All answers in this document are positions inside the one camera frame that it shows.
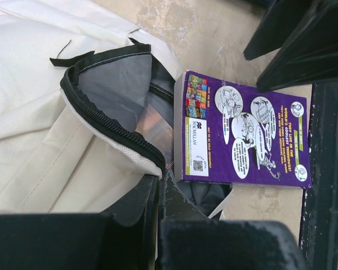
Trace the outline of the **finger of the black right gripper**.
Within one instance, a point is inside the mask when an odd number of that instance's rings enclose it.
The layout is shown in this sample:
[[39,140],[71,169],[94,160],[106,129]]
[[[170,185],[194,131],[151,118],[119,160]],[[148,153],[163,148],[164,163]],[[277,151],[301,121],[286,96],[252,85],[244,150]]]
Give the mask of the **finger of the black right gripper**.
[[246,60],[256,59],[281,48],[312,3],[312,1],[273,1],[244,49]]
[[263,92],[338,79],[338,1],[314,1],[259,76]]

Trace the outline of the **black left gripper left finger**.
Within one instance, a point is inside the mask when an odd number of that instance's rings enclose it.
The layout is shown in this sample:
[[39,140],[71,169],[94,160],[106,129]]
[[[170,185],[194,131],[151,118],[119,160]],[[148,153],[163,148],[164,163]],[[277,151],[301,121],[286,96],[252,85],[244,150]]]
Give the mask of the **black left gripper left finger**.
[[99,213],[0,215],[0,269],[154,269],[159,180]]

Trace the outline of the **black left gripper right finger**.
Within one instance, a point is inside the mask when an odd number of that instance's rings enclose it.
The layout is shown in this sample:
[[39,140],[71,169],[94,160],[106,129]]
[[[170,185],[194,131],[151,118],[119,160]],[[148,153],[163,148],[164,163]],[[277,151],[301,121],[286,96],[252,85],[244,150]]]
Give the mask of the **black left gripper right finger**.
[[306,269],[290,230],[272,220],[212,220],[164,179],[159,269]]

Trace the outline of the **purple treehouse paperback book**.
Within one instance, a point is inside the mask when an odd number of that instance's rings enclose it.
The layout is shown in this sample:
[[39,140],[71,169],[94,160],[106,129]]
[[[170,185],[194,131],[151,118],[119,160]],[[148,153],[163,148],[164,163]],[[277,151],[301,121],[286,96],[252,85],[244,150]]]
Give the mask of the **purple treehouse paperback book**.
[[307,100],[188,70],[174,89],[178,181],[307,189]]

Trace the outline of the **beige canvas backpack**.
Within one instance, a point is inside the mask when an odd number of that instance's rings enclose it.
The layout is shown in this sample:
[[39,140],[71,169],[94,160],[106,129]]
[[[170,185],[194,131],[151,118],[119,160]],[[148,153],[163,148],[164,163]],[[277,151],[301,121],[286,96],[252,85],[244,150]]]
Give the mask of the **beige canvas backpack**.
[[91,1],[0,1],[0,214],[98,213],[163,152],[139,127],[173,122],[166,42]]

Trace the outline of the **dark tale of two cities book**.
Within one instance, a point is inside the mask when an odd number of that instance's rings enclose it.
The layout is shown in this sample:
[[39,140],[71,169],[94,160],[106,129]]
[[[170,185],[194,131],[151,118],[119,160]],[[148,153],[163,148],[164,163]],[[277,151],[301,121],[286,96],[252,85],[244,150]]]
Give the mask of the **dark tale of two cities book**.
[[174,165],[174,131],[161,114],[151,105],[147,104],[137,124],[136,132],[155,146],[164,156],[166,169]]

